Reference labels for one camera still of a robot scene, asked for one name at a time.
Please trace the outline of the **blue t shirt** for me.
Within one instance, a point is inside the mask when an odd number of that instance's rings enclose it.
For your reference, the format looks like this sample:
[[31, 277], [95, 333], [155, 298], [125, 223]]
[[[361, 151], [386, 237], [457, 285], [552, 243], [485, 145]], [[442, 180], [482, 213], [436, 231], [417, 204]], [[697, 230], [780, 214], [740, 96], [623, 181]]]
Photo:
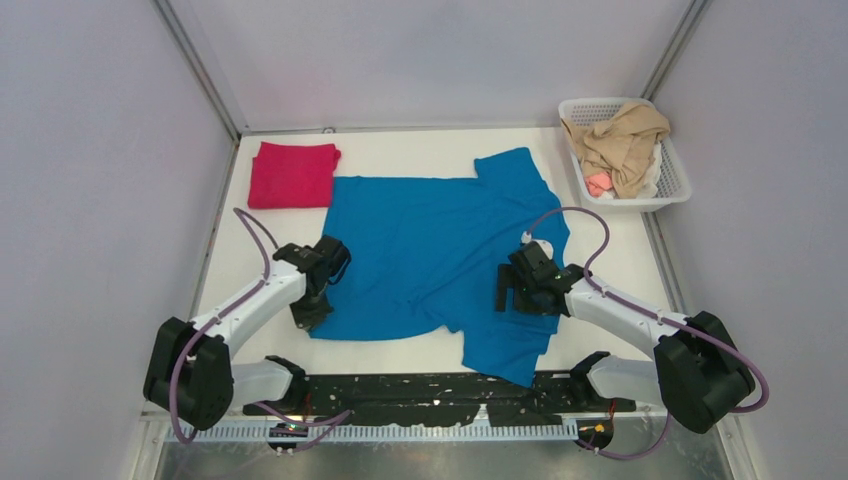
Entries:
[[324, 233], [352, 260], [328, 290], [316, 339], [383, 341], [439, 328], [463, 336], [464, 366], [528, 387], [554, 316], [495, 308], [497, 270], [532, 229], [562, 256], [570, 232], [529, 149], [474, 161], [472, 178], [340, 177]]

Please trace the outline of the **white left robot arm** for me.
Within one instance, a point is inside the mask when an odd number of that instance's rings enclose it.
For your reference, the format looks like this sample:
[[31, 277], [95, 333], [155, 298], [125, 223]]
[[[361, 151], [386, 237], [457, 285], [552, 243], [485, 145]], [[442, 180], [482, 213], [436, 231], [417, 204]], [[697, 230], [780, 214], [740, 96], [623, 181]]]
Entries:
[[236, 409], [298, 412], [309, 390], [302, 367], [276, 355], [250, 364], [233, 360], [281, 312], [290, 312], [305, 332], [319, 326], [333, 311], [327, 290], [351, 260], [349, 249], [327, 235], [314, 246], [289, 243], [264, 254], [262, 273], [225, 304], [188, 321], [171, 317], [159, 327], [144, 398], [168, 411], [175, 426], [198, 431]]

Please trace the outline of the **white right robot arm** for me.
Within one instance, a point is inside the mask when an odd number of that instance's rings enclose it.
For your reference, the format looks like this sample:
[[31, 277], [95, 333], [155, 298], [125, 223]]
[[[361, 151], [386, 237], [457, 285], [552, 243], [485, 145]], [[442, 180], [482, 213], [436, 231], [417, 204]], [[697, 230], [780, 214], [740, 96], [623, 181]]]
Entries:
[[752, 367], [718, 317], [666, 313], [583, 266], [559, 266], [545, 242], [530, 241], [499, 265], [495, 309], [585, 321], [644, 354], [627, 360], [599, 352], [580, 363], [583, 375], [570, 392], [584, 410], [609, 398], [634, 400], [661, 406], [678, 424], [703, 434], [755, 390]]

